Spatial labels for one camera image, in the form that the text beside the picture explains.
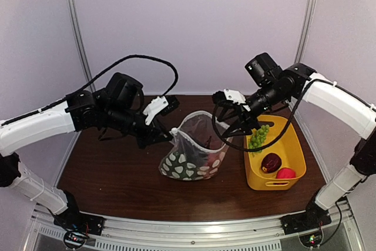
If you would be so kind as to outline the clear polka dot zip bag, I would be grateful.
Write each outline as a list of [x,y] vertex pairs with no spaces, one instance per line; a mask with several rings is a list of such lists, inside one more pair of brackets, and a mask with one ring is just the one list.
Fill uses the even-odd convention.
[[215,121],[206,111],[188,114],[181,124],[170,130],[173,144],[170,152],[161,160],[161,175],[180,181],[198,181],[214,177],[224,160],[228,145],[216,134],[224,133],[229,125]]

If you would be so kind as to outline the purple toy eggplant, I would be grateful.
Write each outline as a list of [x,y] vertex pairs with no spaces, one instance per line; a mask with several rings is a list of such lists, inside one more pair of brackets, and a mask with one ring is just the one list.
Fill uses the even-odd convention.
[[198,149],[197,147],[193,146],[191,143],[184,146],[184,154],[187,158],[187,161],[200,167],[204,166],[209,158],[209,153]]

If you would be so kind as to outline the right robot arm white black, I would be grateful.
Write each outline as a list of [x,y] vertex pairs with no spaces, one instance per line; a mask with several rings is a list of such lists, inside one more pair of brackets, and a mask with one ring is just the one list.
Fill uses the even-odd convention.
[[219,138],[230,147],[235,145],[227,138],[246,136],[251,130],[259,129],[258,117],[261,114],[291,98],[296,98],[295,106],[301,101],[318,106],[360,136],[349,163],[317,192],[307,211],[301,215],[301,223],[306,228],[314,228],[323,220],[326,210],[375,174],[375,106],[305,64],[296,63],[282,69],[267,53],[250,60],[245,69],[258,85],[258,91],[248,98],[230,89],[218,91],[212,96],[215,107],[223,109],[213,117],[221,122],[234,120],[225,132],[218,133]]

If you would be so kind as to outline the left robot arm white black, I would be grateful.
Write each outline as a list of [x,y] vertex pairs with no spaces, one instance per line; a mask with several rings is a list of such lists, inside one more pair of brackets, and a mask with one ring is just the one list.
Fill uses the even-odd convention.
[[75,198],[52,187],[31,172],[16,151],[52,136],[97,128],[113,129],[121,137],[133,136],[139,148],[172,139],[157,116],[165,116],[179,106],[175,96],[158,96],[147,106],[133,108],[136,97],[144,101],[143,85],[122,73],[114,74],[109,83],[92,93],[86,90],[66,96],[49,109],[38,109],[1,122],[1,187],[13,188],[31,201],[48,208],[72,230],[85,221]]

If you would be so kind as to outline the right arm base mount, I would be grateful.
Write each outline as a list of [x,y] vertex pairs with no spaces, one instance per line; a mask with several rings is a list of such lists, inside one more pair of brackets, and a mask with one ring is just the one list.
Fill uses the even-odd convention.
[[306,209],[296,214],[285,215],[280,219],[285,235],[302,233],[308,230],[319,229],[331,223],[331,217],[327,210]]

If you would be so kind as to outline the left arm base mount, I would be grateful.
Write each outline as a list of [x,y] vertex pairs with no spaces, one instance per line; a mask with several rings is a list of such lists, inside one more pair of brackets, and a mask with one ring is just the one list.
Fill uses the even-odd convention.
[[90,215],[80,211],[66,210],[61,214],[52,214],[53,223],[62,227],[65,231],[79,232],[84,235],[102,234],[105,218]]

